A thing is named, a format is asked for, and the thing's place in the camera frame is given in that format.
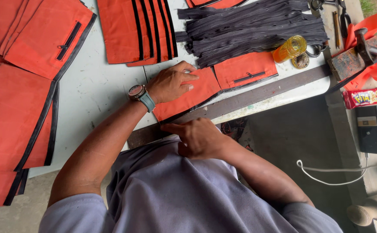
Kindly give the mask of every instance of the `red snack box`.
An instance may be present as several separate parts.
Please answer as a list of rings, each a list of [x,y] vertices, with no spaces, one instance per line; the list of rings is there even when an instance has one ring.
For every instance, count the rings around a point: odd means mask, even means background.
[[[344,91],[342,95],[344,97],[344,102],[347,109],[377,104],[377,88],[368,90]]]

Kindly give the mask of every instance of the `person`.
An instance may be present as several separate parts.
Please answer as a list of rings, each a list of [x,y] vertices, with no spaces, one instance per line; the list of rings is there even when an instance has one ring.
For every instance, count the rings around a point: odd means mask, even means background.
[[[162,70],[146,93],[155,104],[179,98],[201,78],[186,73],[195,70],[185,61]],[[53,183],[39,232],[342,232],[288,175],[209,119],[162,125],[177,136],[120,153],[152,110],[146,101],[128,101],[76,149]],[[107,209],[101,182],[110,168]]]

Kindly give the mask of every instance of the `hammer head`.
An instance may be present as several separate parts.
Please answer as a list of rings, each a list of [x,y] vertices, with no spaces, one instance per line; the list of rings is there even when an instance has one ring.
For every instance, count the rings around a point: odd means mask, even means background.
[[[358,30],[355,30],[355,37],[357,39],[357,46],[355,47],[358,54],[361,56],[362,60],[364,60],[365,67],[371,66],[374,64],[374,60],[371,57],[371,54],[369,52],[369,47],[367,42],[365,41],[364,35],[368,32],[368,29],[366,28],[360,28]]]

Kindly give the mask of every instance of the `hand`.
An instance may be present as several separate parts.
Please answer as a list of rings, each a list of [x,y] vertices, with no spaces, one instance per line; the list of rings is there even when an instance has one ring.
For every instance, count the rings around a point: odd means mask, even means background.
[[[235,140],[222,134],[208,118],[198,118],[183,125],[165,124],[161,130],[179,135],[182,142],[178,143],[178,153],[190,159],[225,160],[239,146]]]
[[[197,75],[185,73],[185,71],[193,72],[195,70],[196,68],[186,61],[162,70],[148,82],[147,92],[155,104],[175,100],[194,88],[192,84],[181,85],[181,83],[197,80],[199,78]]]

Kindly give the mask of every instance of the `charging cable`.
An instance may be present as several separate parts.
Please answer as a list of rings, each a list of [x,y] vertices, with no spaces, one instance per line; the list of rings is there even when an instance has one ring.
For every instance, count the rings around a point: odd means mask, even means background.
[[[302,171],[307,175],[309,176],[311,179],[314,179],[320,183],[323,183],[323,184],[327,184],[327,185],[345,185],[345,184],[350,184],[350,183],[354,183],[358,180],[360,180],[362,177],[364,177],[365,175],[365,172],[367,171],[368,168],[372,168],[372,167],[377,167],[377,165],[372,165],[372,166],[368,166],[368,158],[369,158],[369,154],[368,153],[364,153],[365,155],[365,160],[366,160],[366,164],[365,164],[365,167],[360,167],[360,168],[347,168],[347,169],[320,169],[320,168],[313,168],[313,167],[304,167],[303,166],[303,163],[302,163],[302,160],[298,160],[296,162],[296,164],[298,165],[298,167],[300,167],[302,169]],[[309,170],[309,171],[317,171],[317,172],[361,172],[361,176],[352,180],[352,181],[349,181],[349,182],[345,182],[345,183],[340,183],[340,184],[330,184],[330,183],[326,183],[326,182],[323,182],[321,180],[318,180],[316,179],[315,177],[309,175],[306,171],[306,170]]]

